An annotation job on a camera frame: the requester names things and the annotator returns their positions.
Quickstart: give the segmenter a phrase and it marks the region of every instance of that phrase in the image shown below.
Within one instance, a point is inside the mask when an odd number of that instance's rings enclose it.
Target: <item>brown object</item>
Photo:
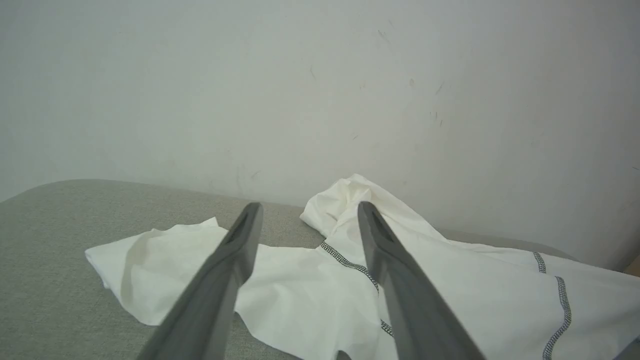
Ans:
[[[640,277],[640,256],[638,256],[629,266],[625,269],[625,274]]]

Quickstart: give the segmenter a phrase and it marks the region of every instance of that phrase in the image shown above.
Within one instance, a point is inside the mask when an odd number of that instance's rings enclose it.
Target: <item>gray fabric surface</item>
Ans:
[[[0,203],[0,358],[133,359],[153,328],[102,287],[84,250],[151,228],[216,216],[229,228],[247,200],[104,180],[39,186]],[[264,203],[261,243],[313,248],[302,209]],[[451,233],[454,240],[474,236]],[[491,243],[491,238],[483,238]],[[517,247],[518,242],[508,244]],[[529,248],[547,254],[553,249]],[[227,359],[293,359],[254,339],[236,315]]]

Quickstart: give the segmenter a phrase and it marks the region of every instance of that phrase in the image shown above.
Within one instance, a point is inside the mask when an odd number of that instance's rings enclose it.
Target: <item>white fabric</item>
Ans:
[[[405,203],[354,175],[311,198],[301,216],[328,246],[259,246],[236,302],[257,339],[304,359],[333,359],[338,350],[354,360],[397,358],[381,328],[381,321],[390,324],[382,287],[378,293],[366,272],[343,264],[365,266],[356,220],[363,200],[378,207],[487,359],[550,359],[552,350],[555,360],[608,360],[640,334],[640,279],[546,254],[543,274],[531,252],[447,240]],[[89,249],[87,258],[128,312],[155,325],[224,235],[211,224],[144,233]],[[556,276],[566,286],[571,321],[549,349],[567,325]]]

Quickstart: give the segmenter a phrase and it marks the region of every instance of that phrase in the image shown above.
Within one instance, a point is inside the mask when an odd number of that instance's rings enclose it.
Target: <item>gray couch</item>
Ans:
[[[0,203],[0,358],[135,358],[153,328],[138,323],[102,287],[84,250],[213,216],[228,228],[247,203],[105,180],[47,184]],[[302,208],[263,204],[261,243],[313,248],[323,241],[298,218]],[[453,240],[568,257],[532,243],[442,232]],[[293,359],[254,339],[236,315],[227,359],[258,358]]]

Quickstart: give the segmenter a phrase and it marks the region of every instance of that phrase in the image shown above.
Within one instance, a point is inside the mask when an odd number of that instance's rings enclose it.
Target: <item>black stitching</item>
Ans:
[[[336,259],[340,264],[348,268],[358,270],[359,272],[362,272],[363,274],[365,274],[369,278],[373,286],[376,287],[376,291],[378,292],[378,294],[380,294],[378,283],[371,277],[371,275],[369,275],[369,271],[367,271],[366,267],[350,262],[344,256],[342,256],[341,253],[339,253],[337,250],[331,247],[331,245],[327,244],[324,241],[322,242],[322,244],[320,244],[320,247],[322,247],[324,251],[328,252],[329,255],[333,256],[333,258]],[[394,330],[391,328],[391,325],[387,324],[382,319],[380,319],[380,328],[382,328],[382,330],[384,330],[387,334],[391,335],[392,338],[394,337]]]
[[[542,258],[540,253],[534,252],[533,256],[536,258],[538,262],[538,271],[543,274],[547,273],[547,266],[545,264],[545,260]],[[558,329],[549,339],[547,345],[545,345],[545,349],[542,352],[543,360],[551,360],[551,355],[554,351],[554,346],[556,342],[564,334],[564,332],[569,329],[569,325],[571,325],[571,306],[569,305],[569,298],[566,295],[566,285],[564,283],[564,279],[560,276],[556,276],[556,281],[558,282],[558,295],[560,297],[560,305],[562,305],[562,310],[564,311],[564,320],[560,329]]]

